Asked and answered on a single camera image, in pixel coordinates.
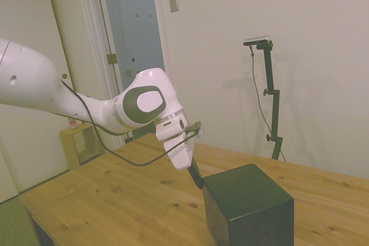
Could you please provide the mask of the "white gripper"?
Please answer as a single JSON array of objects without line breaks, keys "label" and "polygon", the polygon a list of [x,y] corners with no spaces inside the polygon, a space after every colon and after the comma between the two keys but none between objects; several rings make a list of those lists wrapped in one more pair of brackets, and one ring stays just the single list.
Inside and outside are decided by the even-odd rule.
[{"label": "white gripper", "polygon": [[164,142],[165,151],[170,158],[173,166],[177,170],[188,170],[195,185],[201,190],[204,187],[204,181],[198,169],[197,163],[192,160],[193,157],[193,140],[189,139],[183,142],[189,136],[182,133],[175,138]]}]

